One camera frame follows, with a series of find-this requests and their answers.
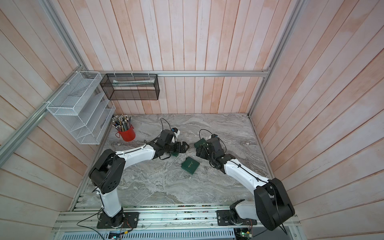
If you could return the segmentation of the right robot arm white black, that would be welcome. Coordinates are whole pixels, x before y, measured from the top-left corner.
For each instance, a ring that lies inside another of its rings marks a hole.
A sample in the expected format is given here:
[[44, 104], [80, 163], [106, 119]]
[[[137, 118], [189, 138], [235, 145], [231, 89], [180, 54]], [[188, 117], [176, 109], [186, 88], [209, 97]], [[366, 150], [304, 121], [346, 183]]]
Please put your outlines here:
[[284, 222], [295, 215], [295, 209], [283, 183], [263, 177], [243, 165], [235, 156], [226, 154], [221, 140], [213, 137], [194, 144], [196, 156], [208, 160], [210, 165], [234, 178], [254, 196], [253, 201], [238, 200], [230, 210], [218, 214], [219, 225], [240, 225], [246, 220], [261, 224], [270, 231], [277, 227], [284, 230]]

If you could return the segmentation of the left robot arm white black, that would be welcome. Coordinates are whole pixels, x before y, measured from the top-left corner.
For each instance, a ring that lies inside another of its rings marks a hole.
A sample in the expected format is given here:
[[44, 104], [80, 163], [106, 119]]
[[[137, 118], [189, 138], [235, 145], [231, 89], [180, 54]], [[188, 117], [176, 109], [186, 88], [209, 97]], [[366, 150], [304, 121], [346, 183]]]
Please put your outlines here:
[[113, 228], [124, 224], [124, 210], [120, 204], [117, 187], [124, 169], [143, 161], [160, 158], [164, 154], [186, 153], [190, 146], [179, 142], [177, 128], [163, 130], [155, 139], [143, 146], [126, 151], [105, 150], [89, 172], [89, 178], [100, 195], [102, 216], [106, 217]]

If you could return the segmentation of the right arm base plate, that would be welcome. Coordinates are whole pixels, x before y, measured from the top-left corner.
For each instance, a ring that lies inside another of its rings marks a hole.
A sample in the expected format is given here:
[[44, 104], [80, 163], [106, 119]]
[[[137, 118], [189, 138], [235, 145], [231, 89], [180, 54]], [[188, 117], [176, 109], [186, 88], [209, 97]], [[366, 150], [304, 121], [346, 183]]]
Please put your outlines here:
[[240, 218], [233, 210], [218, 210], [216, 214], [219, 226], [253, 226], [258, 224], [257, 220]]

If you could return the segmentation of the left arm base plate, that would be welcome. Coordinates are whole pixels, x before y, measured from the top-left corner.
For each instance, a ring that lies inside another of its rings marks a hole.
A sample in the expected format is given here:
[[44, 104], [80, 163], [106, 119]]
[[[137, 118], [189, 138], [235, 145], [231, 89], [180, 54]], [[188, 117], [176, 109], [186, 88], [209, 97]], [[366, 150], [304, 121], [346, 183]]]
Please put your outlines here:
[[97, 229], [134, 229], [138, 225], [139, 214], [139, 212], [119, 212], [116, 216], [109, 217], [107, 214], [102, 212], [97, 224]]

